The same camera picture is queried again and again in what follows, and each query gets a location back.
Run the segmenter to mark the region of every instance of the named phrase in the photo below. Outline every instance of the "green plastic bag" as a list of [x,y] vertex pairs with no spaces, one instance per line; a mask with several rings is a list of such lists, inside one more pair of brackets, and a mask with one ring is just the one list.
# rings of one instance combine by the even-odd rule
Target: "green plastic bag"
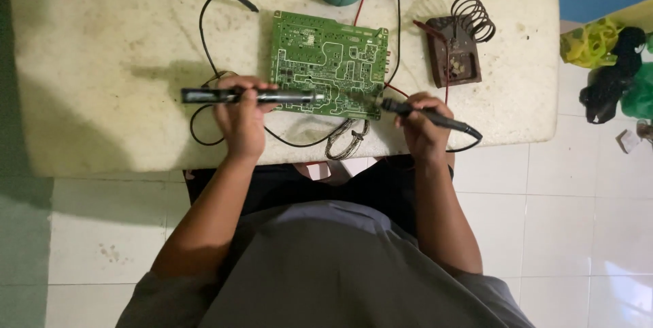
[[621,98],[621,111],[638,119],[653,119],[653,63],[644,63],[633,79],[633,87]]

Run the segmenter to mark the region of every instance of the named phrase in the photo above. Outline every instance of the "yellow plastic bag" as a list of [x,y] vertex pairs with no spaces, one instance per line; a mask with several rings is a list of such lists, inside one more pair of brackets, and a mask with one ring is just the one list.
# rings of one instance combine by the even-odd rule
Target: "yellow plastic bag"
[[610,18],[601,18],[563,33],[560,35],[560,57],[565,63],[583,68],[615,65],[616,56],[610,51],[615,48],[619,32],[623,29]]

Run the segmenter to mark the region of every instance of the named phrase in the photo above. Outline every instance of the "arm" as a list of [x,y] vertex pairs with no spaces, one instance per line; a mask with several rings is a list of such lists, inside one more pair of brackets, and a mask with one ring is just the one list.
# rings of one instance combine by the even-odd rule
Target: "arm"
[[[445,104],[427,93],[408,101],[415,108],[433,107],[453,118]],[[436,127],[418,112],[398,118],[415,158],[415,219],[419,249],[450,273],[482,273],[481,252],[458,203],[447,165],[449,130]]]
[[229,250],[254,166],[265,148],[263,113],[275,106],[257,106],[253,88],[268,85],[254,77],[233,76],[218,83],[220,88],[233,86],[246,89],[241,102],[219,104],[214,111],[229,147],[227,157],[163,245],[151,268],[158,276],[215,273]]

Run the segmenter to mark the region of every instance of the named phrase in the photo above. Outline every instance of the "hand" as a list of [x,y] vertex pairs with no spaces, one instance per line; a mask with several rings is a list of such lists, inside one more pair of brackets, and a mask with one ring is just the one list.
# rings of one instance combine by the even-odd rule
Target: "hand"
[[[439,114],[453,119],[453,113],[442,100],[432,98],[427,92],[419,92],[406,100],[415,109],[432,108]],[[446,163],[445,154],[451,130],[431,123],[426,116],[413,111],[409,116],[395,118],[396,127],[404,127],[404,136],[415,161]]]
[[265,149],[263,115],[277,106],[275,103],[258,105],[256,90],[277,88],[277,85],[252,76],[230,76],[217,82],[217,87],[244,90],[240,103],[214,106],[217,124],[229,147],[227,157],[256,163]]

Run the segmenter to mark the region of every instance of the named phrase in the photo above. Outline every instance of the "gray shirt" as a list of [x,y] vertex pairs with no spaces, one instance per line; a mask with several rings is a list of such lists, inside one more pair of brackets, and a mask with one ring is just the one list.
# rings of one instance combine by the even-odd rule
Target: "gray shirt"
[[454,278],[384,214],[321,201],[243,217],[217,275],[147,273],[118,327],[533,325],[505,282]]

